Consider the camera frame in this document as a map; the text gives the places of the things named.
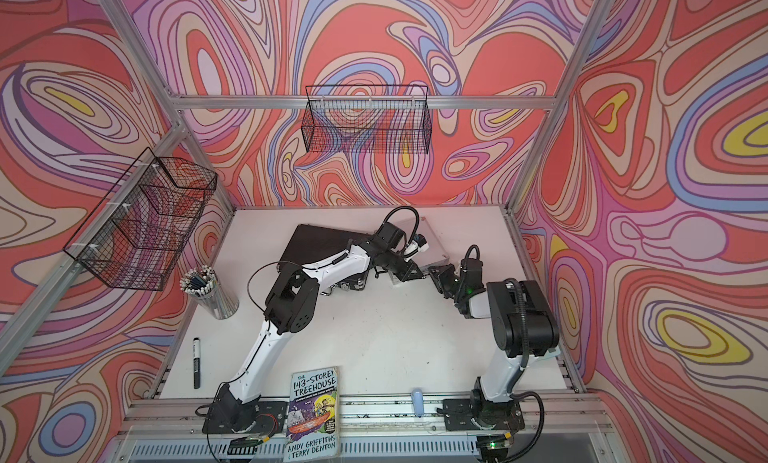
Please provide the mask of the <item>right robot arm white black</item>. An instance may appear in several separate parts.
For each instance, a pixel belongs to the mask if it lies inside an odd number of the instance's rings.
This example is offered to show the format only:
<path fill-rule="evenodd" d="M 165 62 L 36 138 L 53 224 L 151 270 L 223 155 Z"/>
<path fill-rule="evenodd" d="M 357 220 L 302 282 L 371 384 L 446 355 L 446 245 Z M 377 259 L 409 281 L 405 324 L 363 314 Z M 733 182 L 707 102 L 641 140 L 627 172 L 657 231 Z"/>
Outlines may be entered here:
<path fill-rule="evenodd" d="M 428 274 L 438 293 L 461 315 L 491 323 L 497 351 L 478 378 L 475 394 L 489 403 L 513 400 L 515 388 L 533 364 L 558 352 L 560 331 L 539 284 L 514 278 L 484 283 L 474 264 L 460 270 L 452 264 L 431 267 Z"/>

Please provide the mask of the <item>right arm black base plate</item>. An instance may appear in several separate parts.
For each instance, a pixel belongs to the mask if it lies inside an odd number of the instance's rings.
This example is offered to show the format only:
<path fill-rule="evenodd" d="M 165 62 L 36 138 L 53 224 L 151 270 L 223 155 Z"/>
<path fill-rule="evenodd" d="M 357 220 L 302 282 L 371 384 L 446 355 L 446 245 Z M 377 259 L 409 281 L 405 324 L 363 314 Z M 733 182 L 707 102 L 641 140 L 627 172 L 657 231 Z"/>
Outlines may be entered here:
<path fill-rule="evenodd" d="M 436 408 L 448 431 L 501 431 L 515 434 L 525 428 L 520 404 L 514 400 L 488 400 L 476 379 L 468 398 L 446 398 Z"/>

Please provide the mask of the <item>silver aluminium poker case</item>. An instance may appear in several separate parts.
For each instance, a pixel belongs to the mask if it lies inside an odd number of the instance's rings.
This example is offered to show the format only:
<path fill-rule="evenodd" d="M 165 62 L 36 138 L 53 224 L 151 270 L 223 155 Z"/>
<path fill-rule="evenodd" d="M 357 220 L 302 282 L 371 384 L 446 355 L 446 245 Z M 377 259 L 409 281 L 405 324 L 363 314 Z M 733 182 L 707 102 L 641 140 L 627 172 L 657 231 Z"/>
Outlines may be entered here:
<path fill-rule="evenodd" d="M 418 268 L 417 272 L 411 272 L 405 281 L 402 281 L 394 273 L 389 273 L 389 278 L 394 286 L 400 286 L 406 282 L 421 280 L 429 277 L 428 269 L 431 267 L 444 266 L 449 263 L 449 256 L 444 249 L 440 239 L 430 226 L 426 217 L 419 219 L 418 229 L 416 231 L 418 242 L 424 242 L 423 246 L 417 246 L 416 243 L 410 243 L 410 232 L 412 229 L 412 219 L 407 215 L 396 216 L 391 222 L 398 228 L 405 231 L 405 240 L 398 247 L 403 250 L 404 255 L 410 255 L 409 262 L 414 263 Z"/>

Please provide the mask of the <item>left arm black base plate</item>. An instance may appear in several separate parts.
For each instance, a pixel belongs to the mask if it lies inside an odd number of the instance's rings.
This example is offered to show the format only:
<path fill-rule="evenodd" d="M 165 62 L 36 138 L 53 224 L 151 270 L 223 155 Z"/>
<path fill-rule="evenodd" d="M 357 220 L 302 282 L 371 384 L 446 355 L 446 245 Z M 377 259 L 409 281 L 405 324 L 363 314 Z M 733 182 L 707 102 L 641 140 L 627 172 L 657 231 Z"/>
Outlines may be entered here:
<path fill-rule="evenodd" d="M 195 415 L 202 417 L 202 431 L 206 435 L 255 434 L 272 437 L 279 433 L 286 419 L 285 401 L 255 400 L 243 403 L 223 383 L 210 403 L 201 405 Z"/>

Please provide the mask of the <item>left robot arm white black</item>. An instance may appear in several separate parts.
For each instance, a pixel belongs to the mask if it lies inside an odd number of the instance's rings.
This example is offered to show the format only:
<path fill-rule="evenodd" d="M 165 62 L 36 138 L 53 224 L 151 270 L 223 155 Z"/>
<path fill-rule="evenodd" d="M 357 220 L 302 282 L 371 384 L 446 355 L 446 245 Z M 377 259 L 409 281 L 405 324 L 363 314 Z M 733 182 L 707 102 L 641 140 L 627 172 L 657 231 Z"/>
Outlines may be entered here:
<path fill-rule="evenodd" d="M 245 404 L 258 399 L 291 337 L 312 321 L 321 293 L 372 268 L 389 272 L 402 282 L 420 279 L 422 273 L 414 258 L 428 249 L 429 244 L 421 234 L 401 250 L 371 237 L 315 263 L 286 263 L 267 295 L 264 323 L 253 347 L 236 375 L 219 385 L 214 400 Z"/>

